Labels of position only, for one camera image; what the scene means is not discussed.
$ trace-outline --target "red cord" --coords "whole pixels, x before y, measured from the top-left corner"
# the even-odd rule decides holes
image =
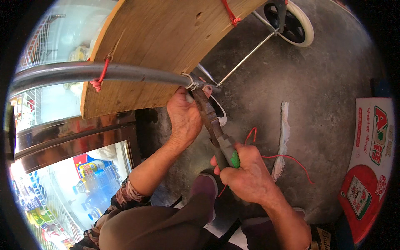
[[[228,12],[229,15],[229,19],[232,22],[233,26],[236,27],[236,25],[238,24],[238,22],[240,22],[242,19],[241,18],[236,18],[235,15],[233,14],[233,12],[230,10],[228,3],[226,2],[226,0],[221,0],[221,2],[224,4],[226,11]]]
[[[247,135],[246,140],[244,141],[244,144],[245,144],[245,145],[246,145],[247,140],[249,139],[249,137],[251,136],[251,134],[252,134],[253,131],[254,131],[253,142],[256,141],[257,127],[254,127],[254,128],[252,128],[252,129],[250,130],[250,133]],[[274,156],[263,156],[263,155],[262,155],[261,157],[262,157],[262,158],[275,158],[275,157],[278,157],[278,156],[287,157],[287,158],[290,158],[290,159],[295,160],[295,162],[297,162],[297,163],[304,169],[304,171],[306,172],[308,181],[309,181],[311,184],[315,184],[315,182],[312,182],[312,181],[310,180],[310,176],[308,175],[308,171],[306,170],[306,168],[305,168],[298,160],[296,160],[294,157],[291,157],[291,156],[285,155],[285,154],[277,154],[277,155],[274,155]],[[226,186],[227,186],[227,185],[224,186],[224,188],[222,189],[222,191],[220,192],[220,194],[218,195],[218,197],[221,196],[221,194],[222,194],[222,192],[225,190]]]
[[[274,157],[278,157],[278,156],[283,156],[283,157],[287,157],[287,158],[290,158],[290,159],[295,160],[295,162],[297,162],[297,163],[304,169],[304,171],[306,172],[308,181],[309,181],[311,184],[315,184],[315,182],[312,182],[312,181],[310,180],[310,176],[308,175],[308,172],[307,172],[306,168],[305,168],[298,160],[296,160],[294,157],[291,157],[291,156],[285,155],[285,154],[277,154],[277,155],[274,155],[274,156],[263,156],[263,155],[262,155],[261,157],[262,157],[262,158],[274,158]]]
[[[246,145],[247,140],[249,139],[251,133],[254,131],[254,138],[253,138],[253,142],[256,142],[256,135],[257,135],[257,127],[254,127],[250,130],[250,133],[248,134],[248,136],[246,137],[246,140],[244,141],[244,144]]]
[[[106,58],[106,62],[104,63],[103,72],[101,73],[100,78],[96,78],[93,81],[90,81],[90,83],[93,85],[93,87],[96,88],[97,92],[100,92],[100,90],[101,90],[101,83],[104,80],[104,76],[106,75],[109,63],[110,63],[110,59]]]
[[[225,185],[225,187],[222,189],[222,191],[220,192],[220,194],[218,195],[218,197],[221,196],[221,194],[222,194],[222,192],[225,190],[226,186],[227,186],[227,185]]]

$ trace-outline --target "glass door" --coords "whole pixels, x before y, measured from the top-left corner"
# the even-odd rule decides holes
[[[55,62],[86,61],[117,1],[57,0],[42,16],[22,52],[16,73]],[[17,133],[67,117],[80,116],[83,82],[27,91],[13,97]]]
[[[80,154],[29,174],[11,167],[17,204],[43,249],[82,240],[131,171],[128,141]]]

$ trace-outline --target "elderly hand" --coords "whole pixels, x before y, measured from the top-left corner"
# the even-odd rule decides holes
[[[211,158],[214,173],[219,174],[222,183],[247,202],[255,202],[260,205],[273,201],[279,188],[275,185],[260,152],[255,146],[235,143],[240,158],[240,168],[224,168],[220,171],[215,156]]]
[[[211,96],[209,86],[203,88],[207,97]],[[187,90],[180,87],[168,101],[167,111],[171,119],[172,134],[170,141],[186,149],[199,135],[203,126],[196,102],[186,100]]]

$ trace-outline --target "fingernail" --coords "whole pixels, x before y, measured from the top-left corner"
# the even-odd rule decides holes
[[[203,91],[204,91],[204,93],[211,95],[212,88],[209,85],[206,85],[203,87]]]

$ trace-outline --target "brown trousers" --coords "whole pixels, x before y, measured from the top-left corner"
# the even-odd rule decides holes
[[[196,194],[181,209],[143,206],[119,213],[113,211],[101,228],[100,250],[200,250],[216,246],[224,250],[241,249],[229,242],[220,247],[219,239],[203,228],[210,207],[205,194]],[[245,234],[248,240],[255,240]]]

